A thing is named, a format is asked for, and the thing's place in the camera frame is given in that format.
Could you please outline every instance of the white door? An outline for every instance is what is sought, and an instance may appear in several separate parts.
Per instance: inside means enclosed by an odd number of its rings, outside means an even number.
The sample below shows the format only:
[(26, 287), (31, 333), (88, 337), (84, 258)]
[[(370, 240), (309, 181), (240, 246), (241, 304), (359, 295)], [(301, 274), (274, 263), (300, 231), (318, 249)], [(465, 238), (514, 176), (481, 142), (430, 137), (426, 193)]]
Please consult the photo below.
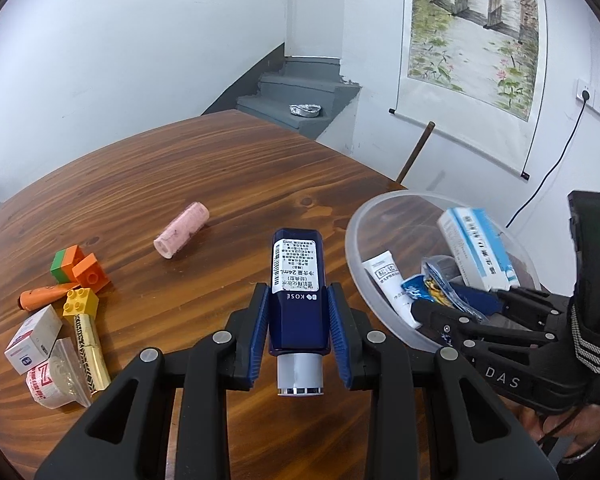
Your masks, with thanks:
[(344, 0), (288, 0), (286, 56), (342, 55)]

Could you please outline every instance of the white bottle cap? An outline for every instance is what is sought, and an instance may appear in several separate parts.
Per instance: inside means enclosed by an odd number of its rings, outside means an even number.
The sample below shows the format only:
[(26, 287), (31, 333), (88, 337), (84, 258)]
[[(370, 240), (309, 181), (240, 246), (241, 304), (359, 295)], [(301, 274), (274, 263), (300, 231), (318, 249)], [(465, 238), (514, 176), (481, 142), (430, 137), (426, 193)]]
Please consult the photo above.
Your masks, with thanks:
[(278, 395), (316, 396), (324, 393), (320, 354), (278, 356)]

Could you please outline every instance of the silver foil object on stairs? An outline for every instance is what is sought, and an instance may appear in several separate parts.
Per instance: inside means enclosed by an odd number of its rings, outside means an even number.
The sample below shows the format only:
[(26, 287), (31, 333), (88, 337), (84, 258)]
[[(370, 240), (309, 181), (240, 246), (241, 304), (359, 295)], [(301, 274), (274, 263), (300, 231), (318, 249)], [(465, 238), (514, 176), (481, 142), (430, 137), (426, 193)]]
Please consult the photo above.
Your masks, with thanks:
[(300, 117), (317, 117), (320, 115), (321, 110), (322, 107), (320, 105), (289, 105), (291, 114)]

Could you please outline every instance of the black cable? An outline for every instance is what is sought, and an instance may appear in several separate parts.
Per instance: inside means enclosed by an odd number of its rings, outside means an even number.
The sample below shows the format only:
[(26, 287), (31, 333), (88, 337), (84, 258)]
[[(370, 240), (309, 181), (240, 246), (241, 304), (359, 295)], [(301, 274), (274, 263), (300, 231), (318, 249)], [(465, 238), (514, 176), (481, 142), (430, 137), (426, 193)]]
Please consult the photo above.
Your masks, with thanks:
[(560, 162), (562, 161), (562, 158), (564, 157), (564, 154), (567, 152), (567, 148), (569, 147), (569, 144), (571, 142), (571, 139), (573, 139), (573, 136), (576, 134), (576, 130), (578, 129), (578, 124), (580, 124), (580, 118), (582, 117), (582, 113), (584, 112), (584, 108), (587, 105), (587, 101), (589, 101), (590, 99), (590, 95), (589, 92), (587, 92), (586, 90), (582, 91), (582, 100), (584, 101), (582, 103), (582, 108), (580, 109), (580, 114), (578, 115), (578, 119), (576, 120), (576, 124), (573, 127), (573, 131), (571, 132), (571, 135), (569, 137), (569, 140), (567, 140), (567, 143), (564, 145), (564, 149), (562, 150), (562, 155), (560, 155), (560, 158), (558, 159), (558, 162), (556, 162), (554, 164), (554, 166), (549, 170), (549, 172), (544, 176), (544, 179), (542, 179), (542, 182), (540, 183), (540, 186), (538, 186), (538, 189), (536, 189), (536, 192), (533, 193), (533, 195), (531, 195), (531, 198), (529, 200), (527, 200), (524, 205), (518, 209), (515, 213), (515, 215), (513, 215), (511, 217), (511, 220), (509, 220), (509, 223), (507, 223), (506, 227), (509, 227), (511, 225), (511, 223), (516, 219), (516, 216), (518, 216), (520, 214), (520, 212), (529, 205), (529, 203), (536, 197), (536, 195), (538, 194), (538, 192), (540, 191), (542, 185), (546, 182), (546, 180), (549, 178), (549, 175), (551, 175), (555, 168), (558, 167), (558, 165), (560, 164)]
[(565, 418), (560, 424), (558, 424), (555, 428), (553, 428), (549, 433), (547, 433), (544, 437), (542, 437), (540, 440), (538, 440), (538, 446), (542, 447), (544, 446), (544, 443), (549, 440), (550, 438), (552, 438), (556, 433), (558, 433), (558, 431), (563, 430), (564, 428), (567, 427), (567, 425), (574, 419), (576, 418), (578, 415), (580, 415), (580, 412), (584, 409), (584, 404), (581, 406), (578, 406), (575, 410), (573, 410), (573, 412), (571, 412), (571, 415), (569, 415), (567, 418)]

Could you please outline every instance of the wooden pole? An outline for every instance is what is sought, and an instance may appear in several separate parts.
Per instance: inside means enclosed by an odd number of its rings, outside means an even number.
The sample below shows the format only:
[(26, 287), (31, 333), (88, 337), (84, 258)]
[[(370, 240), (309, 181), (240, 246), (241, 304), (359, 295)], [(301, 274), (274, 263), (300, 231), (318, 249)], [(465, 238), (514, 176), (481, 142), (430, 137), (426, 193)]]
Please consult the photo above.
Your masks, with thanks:
[(404, 163), (404, 167), (402, 168), (402, 171), (398, 175), (398, 178), (395, 179), (395, 181), (398, 184), (400, 184), (404, 180), (404, 178), (407, 176), (407, 172), (413, 166), (413, 163), (416, 161), (416, 158), (418, 157), (418, 155), (420, 155), (420, 152), (424, 148), (424, 143), (427, 142), (427, 139), (429, 139), (429, 136), (431, 135), (433, 128), (435, 128), (435, 127), (436, 127), (436, 123), (430, 122), (429, 124), (427, 124), (427, 127), (424, 129), (422, 135), (420, 136), (420, 140), (418, 140), (416, 147), (411, 152), (409, 159), (407, 160), (407, 162)]

